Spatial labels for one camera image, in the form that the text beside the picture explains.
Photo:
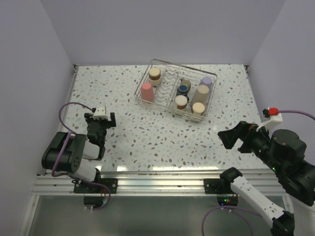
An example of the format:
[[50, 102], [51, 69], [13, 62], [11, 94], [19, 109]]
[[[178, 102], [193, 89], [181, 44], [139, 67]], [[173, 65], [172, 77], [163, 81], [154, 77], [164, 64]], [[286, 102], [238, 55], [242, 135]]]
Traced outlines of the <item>white steel cup cork base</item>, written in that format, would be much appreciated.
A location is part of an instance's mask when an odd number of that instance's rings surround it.
[[205, 106], [203, 103], [195, 102], [191, 107], [191, 114], [196, 116], [203, 116], [205, 112]]

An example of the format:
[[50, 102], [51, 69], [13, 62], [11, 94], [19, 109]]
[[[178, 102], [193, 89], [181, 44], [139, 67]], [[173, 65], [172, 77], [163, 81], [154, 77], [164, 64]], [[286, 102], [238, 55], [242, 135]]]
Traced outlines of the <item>tall beige cup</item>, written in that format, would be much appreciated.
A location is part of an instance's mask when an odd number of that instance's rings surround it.
[[209, 88], [206, 85], [199, 85], [191, 100], [191, 105], [194, 105], [195, 103], [199, 102], [206, 106], [209, 95], [210, 95]]

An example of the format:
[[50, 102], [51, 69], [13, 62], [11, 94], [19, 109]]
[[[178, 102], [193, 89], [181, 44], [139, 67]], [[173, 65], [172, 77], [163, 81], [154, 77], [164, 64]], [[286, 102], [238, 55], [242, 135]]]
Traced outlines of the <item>white steel cup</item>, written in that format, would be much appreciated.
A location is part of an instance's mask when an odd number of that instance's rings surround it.
[[179, 111], [185, 111], [187, 103], [188, 99], [184, 95], [178, 95], [175, 97], [174, 108]]
[[152, 67], [149, 70], [149, 82], [152, 86], [159, 86], [161, 83], [161, 70], [157, 67]]

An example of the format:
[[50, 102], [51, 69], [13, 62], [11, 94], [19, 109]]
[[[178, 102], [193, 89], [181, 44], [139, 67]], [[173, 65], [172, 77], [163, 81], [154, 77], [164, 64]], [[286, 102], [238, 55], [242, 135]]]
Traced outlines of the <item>lavender plastic cup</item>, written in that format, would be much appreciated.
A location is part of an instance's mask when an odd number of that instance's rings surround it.
[[211, 77], [203, 77], [199, 85], [205, 85], [209, 90], [211, 90], [213, 86], [213, 80]]

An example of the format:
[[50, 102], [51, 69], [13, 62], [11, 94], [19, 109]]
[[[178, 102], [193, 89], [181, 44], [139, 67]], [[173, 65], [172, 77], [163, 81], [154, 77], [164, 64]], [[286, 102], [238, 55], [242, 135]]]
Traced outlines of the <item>coral pink cup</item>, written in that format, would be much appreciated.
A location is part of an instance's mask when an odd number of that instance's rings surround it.
[[141, 98], [153, 102], [155, 98], [153, 86], [149, 82], [144, 82], [141, 86]]

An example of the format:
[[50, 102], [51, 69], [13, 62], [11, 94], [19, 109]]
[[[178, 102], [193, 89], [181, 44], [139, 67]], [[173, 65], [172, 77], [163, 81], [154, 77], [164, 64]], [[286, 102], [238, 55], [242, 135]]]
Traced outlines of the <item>black mug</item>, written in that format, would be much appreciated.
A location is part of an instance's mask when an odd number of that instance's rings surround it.
[[186, 85], [179, 85], [176, 91], [176, 96], [182, 95], [189, 101], [188, 92], [189, 88]]

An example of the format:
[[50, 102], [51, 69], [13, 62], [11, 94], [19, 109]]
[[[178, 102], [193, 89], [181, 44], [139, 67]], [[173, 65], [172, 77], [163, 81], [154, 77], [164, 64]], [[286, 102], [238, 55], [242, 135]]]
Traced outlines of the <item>small olive metal mug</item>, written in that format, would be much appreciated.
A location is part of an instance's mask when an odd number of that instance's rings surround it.
[[185, 85], [185, 86], [187, 86], [188, 91], [190, 91], [190, 89], [191, 89], [191, 82], [190, 82], [190, 80], [188, 80], [188, 79], [181, 78], [181, 83], [180, 83], [180, 85]]

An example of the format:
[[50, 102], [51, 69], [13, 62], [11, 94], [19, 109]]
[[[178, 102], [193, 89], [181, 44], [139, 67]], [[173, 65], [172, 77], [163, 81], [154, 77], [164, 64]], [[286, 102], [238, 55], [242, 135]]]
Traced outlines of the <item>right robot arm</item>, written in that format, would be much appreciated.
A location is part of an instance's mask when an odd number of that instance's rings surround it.
[[221, 191], [241, 195], [266, 221], [274, 236], [313, 236], [315, 167], [304, 159], [306, 143], [291, 130], [278, 129], [270, 134], [265, 127], [246, 121], [220, 131], [218, 136], [226, 149], [241, 140], [240, 153], [253, 153], [274, 172], [292, 201], [293, 212], [271, 202], [234, 167], [221, 173]]

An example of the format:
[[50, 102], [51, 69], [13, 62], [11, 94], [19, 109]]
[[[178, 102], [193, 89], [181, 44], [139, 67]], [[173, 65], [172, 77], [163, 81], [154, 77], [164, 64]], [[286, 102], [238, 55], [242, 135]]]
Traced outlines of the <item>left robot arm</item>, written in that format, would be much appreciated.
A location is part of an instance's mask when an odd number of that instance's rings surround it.
[[87, 133], [57, 132], [42, 156], [41, 165], [51, 170], [53, 177], [66, 175], [81, 179], [86, 189], [97, 193], [102, 180], [90, 161], [103, 159], [107, 130], [116, 127], [116, 118], [114, 113], [108, 117], [101, 112], [85, 113], [84, 118]]

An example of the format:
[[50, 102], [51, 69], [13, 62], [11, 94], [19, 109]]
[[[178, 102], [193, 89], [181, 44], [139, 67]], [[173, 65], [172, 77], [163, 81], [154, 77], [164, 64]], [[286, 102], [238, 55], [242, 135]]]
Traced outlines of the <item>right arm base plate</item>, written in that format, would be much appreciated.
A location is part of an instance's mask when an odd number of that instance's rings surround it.
[[230, 183], [220, 178], [205, 178], [203, 179], [205, 194], [234, 194], [231, 190]]

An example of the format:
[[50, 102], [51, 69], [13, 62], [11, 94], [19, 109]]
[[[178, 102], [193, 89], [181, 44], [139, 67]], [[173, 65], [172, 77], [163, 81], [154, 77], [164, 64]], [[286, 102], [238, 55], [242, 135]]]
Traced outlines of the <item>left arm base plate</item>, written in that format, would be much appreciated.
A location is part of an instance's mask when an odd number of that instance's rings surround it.
[[[90, 183], [83, 183], [78, 180], [71, 181], [74, 184], [73, 192], [76, 194], [100, 194], [101, 186], [93, 185]], [[100, 184], [106, 186], [111, 194], [116, 194], [118, 187], [118, 179], [116, 178], [101, 178]]]

